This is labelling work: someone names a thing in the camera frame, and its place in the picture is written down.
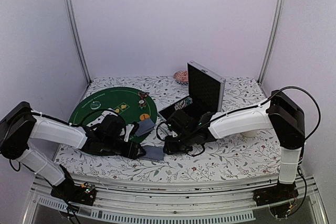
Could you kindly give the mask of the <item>blue playing card deck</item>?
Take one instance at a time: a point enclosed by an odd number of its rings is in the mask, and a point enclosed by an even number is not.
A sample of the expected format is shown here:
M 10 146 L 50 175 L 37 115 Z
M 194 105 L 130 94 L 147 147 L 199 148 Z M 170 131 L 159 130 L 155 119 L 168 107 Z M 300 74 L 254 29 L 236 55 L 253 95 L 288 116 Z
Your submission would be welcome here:
M 157 146 L 144 146 L 143 147 L 146 154 L 142 157 L 147 160 L 152 161 L 163 161 L 164 160 L 164 152 L 163 147 Z

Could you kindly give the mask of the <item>single playing card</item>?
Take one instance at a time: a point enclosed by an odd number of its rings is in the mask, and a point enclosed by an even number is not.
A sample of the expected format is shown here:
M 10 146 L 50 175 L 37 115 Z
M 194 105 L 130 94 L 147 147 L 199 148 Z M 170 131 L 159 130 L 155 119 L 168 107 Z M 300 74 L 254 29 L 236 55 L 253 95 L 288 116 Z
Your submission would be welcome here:
M 151 132 L 155 126 L 155 123 L 151 120 L 151 118 L 140 121 L 138 124 L 139 128 L 135 133 L 137 137 L 140 137 L 148 132 Z

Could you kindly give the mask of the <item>clear dealer button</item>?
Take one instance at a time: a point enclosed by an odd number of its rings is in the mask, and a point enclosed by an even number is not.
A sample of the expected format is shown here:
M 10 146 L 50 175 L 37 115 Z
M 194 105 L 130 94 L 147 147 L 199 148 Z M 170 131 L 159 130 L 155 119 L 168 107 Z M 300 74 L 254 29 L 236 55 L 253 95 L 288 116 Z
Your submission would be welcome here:
M 101 103 L 99 101 L 93 101 L 91 104 L 90 104 L 90 109 L 92 110 L 97 110 L 101 107 Z

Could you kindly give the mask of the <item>orange big blind button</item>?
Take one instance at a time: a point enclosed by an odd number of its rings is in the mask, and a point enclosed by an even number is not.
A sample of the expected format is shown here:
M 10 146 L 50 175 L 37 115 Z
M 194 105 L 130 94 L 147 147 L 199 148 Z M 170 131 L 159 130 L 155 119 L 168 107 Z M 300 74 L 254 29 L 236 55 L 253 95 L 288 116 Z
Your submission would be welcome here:
M 140 120 L 141 121 L 144 121 L 144 120 L 149 119 L 149 118 L 150 118 L 150 116 L 146 113 L 140 115 Z

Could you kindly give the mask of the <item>small green chip stack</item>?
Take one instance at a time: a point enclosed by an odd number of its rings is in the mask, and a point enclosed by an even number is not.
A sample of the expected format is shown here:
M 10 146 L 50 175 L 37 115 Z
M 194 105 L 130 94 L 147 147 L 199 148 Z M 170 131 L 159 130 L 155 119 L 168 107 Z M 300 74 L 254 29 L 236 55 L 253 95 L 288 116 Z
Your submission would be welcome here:
M 138 105 L 139 105 L 139 108 L 142 110 L 142 109 L 146 108 L 146 106 L 147 106 L 147 102 L 146 102 L 144 99 L 141 99 L 141 100 L 138 102 Z

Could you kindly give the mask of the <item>black red triangle token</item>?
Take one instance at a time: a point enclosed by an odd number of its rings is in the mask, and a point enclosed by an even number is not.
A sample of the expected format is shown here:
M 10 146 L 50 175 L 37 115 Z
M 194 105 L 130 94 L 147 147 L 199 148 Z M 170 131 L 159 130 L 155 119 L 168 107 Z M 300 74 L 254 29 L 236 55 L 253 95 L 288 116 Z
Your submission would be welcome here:
M 140 97 L 140 99 L 145 99 L 146 97 L 149 96 L 149 93 L 148 92 L 138 92 L 138 95 Z

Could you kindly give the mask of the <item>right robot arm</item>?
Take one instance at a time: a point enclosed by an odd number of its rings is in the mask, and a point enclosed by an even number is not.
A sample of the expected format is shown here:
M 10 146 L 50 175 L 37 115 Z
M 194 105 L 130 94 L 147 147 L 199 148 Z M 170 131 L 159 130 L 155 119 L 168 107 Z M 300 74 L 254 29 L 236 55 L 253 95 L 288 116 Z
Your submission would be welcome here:
M 266 193 L 276 201 L 284 200 L 296 187 L 296 173 L 306 140 L 318 129 L 316 125 L 309 134 L 305 133 L 302 108 L 284 94 L 290 88 L 274 90 L 257 104 L 228 112 L 205 112 L 197 116 L 184 109 L 175 110 L 164 123 L 176 135 L 162 140 L 163 152 L 189 154 L 195 144 L 204 147 L 229 135 L 274 129 L 281 147 L 280 172 L 276 186 Z

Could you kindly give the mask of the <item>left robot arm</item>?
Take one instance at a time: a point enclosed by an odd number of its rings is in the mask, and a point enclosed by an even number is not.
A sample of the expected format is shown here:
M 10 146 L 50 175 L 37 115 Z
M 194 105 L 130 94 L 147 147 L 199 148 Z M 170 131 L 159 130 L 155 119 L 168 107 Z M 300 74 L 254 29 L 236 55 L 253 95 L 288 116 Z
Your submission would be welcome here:
M 84 120 L 78 124 L 67 123 L 34 111 L 28 102 L 21 102 L 1 120 L 1 155 L 42 176 L 67 200 L 75 199 L 78 190 L 88 194 L 91 189 L 75 185 L 68 171 L 47 158 L 30 140 L 64 144 L 92 155 L 120 155 L 129 159 L 144 156 L 144 148 L 130 140 L 139 124 L 127 124 L 115 110 L 103 112 L 106 115 L 102 119 L 87 126 Z

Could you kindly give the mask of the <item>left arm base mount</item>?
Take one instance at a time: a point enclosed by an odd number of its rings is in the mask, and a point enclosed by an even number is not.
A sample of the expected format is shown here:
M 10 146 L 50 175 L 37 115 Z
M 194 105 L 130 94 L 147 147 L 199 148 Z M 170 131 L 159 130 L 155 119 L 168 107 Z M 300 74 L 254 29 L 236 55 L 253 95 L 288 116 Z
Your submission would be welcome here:
M 94 184 L 85 182 L 81 185 L 76 185 L 72 180 L 64 180 L 58 186 L 52 186 L 50 194 L 55 198 L 62 199 L 64 202 L 93 206 L 97 191 Z

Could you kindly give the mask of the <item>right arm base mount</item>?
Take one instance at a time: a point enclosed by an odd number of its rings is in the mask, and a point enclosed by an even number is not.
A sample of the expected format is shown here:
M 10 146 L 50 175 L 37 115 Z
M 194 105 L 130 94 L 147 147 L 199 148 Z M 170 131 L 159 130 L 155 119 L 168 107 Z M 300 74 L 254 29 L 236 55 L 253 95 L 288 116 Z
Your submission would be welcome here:
M 274 186 L 256 189 L 253 191 L 253 200 L 257 206 L 271 205 L 270 213 L 276 218 L 289 216 L 298 197 L 296 183 L 282 184 L 279 181 Z

